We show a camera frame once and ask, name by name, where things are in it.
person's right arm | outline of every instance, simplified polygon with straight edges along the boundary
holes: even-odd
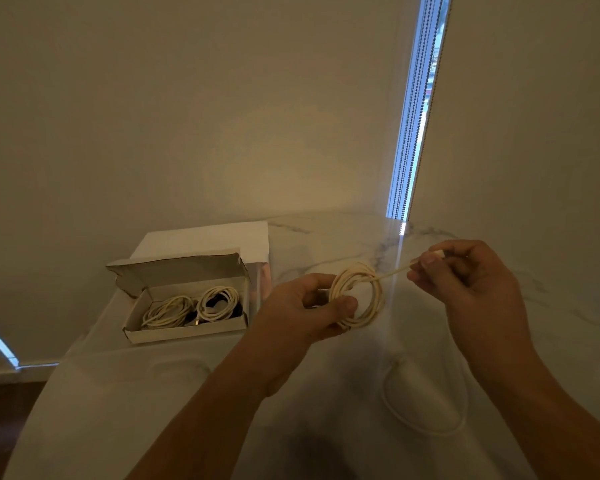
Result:
[[[476,380],[542,479],[600,479],[600,423],[546,368],[531,341],[518,281],[481,241],[445,241],[407,277],[445,304]]]

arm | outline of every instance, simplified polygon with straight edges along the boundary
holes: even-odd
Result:
[[[334,278],[307,274],[275,288],[238,344],[127,480],[228,479],[262,400],[280,389],[312,343],[341,333],[336,322],[357,309],[352,297],[325,304],[320,290]],[[316,305],[323,306],[307,309]]]
[[[600,478],[600,423],[560,387],[536,354],[520,286],[480,241],[445,241],[408,279],[445,304],[474,377],[500,411],[536,475]]]

brown floor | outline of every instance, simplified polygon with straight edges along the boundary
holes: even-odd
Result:
[[[0,385],[0,479],[44,382]]]

white cardboard box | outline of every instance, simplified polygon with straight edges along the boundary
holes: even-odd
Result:
[[[107,269],[118,275],[118,288],[136,299],[122,329],[133,344],[244,330],[248,327],[249,274],[240,258],[240,250],[122,259],[108,264]],[[179,294],[199,298],[206,290],[218,285],[231,286],[238,291],[243,310],[241,316],[198,325],[140,330],[143,315],[152,302]]]

beige wall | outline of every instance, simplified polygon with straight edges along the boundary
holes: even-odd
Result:
[[[600,314],[600,0],[454,0],[410,215]]]
[[[386,199],[419,0],[0,0],[0,334],[53,360],[147,231]]]

